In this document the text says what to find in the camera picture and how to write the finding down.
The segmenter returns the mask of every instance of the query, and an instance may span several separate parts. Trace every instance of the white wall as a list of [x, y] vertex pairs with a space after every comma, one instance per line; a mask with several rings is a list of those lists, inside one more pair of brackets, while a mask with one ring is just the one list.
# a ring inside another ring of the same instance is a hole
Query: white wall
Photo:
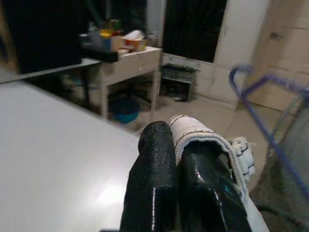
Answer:
[[[164, 63], [192, 66], [201, 70], [197, 75], [197, 93], [219, 99], [236, 107], [238, 99], [228, 83], [231, 68], [251, 63], [259, 33], [271, 0], [228, 0], [214, 63], [188, 60], [165, 54]], [[160, 29], [160, 0], [148, 0], [148, 28]], [[245, 76], [238, 77], [242, 86]]]
[[147, 25], [148, 31], [160, 36], [163, 27], [166, 0], [147, 0]]

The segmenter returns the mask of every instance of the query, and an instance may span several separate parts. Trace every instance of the clutter on table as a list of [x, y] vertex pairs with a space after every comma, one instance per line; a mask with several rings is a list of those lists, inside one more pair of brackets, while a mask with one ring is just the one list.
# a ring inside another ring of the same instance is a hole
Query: clutter on table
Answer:
[[121, 21], [111, 19], [101, 29], [89, 23], [88, 33], [80, 35], [84, 55], [104, 62], [116, 62], [119, 56], [146, 49], [145, 35], [141, 30], [134, 30], [122, 36]]

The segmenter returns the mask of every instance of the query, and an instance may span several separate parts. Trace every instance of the striped towel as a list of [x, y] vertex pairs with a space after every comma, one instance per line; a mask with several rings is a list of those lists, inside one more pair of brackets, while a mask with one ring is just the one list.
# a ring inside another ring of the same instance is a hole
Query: striped towel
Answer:
[[244, 179], [249, 182], [250, 176], [255, 173], [254, 158], [250, 143], [245, 137], [228, 140], [234, 149], [239, 167]]

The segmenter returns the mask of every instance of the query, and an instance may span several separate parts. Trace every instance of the table leg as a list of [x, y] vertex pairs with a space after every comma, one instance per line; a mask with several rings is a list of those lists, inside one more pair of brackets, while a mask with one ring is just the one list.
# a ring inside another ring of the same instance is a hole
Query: table leg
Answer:
[[157, 97], [159, 95], [160, 91], [160, 71], [159, 69], [156, 69], [154, 71], [154, 77], [153, 77], [153, 90], [152, 90], [152, 97], [151, 97], [151, 109], [150, 109], [150, 121], [153, 122], [155, 119], [155, 107], [156, 107], [156, 101]]
[[90, 94], [89, 94], [89, 81], [88, 81], [88, 70], [83, 69], [81, 71], [82, 74], [82, 82], [84, 86], [84, 98], [85, 98], [85, 108], [90, 109]]
[[101, 83], [101, 115], [106, 120], [108, 119], [108, 85], [104, 81], [104, 73], [99, 70], [99, 78]]

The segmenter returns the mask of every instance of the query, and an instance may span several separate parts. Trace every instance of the door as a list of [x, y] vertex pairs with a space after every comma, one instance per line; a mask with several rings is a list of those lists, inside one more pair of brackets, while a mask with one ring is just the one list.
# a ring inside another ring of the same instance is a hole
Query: door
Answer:
[[[302, 85], [309, 84], [309, 0], [273, 0], [256, 54], [256, 72], [276, 73]], [[284, 110], [295, 94], [267, 83], [250, 96], [256, 104]]]

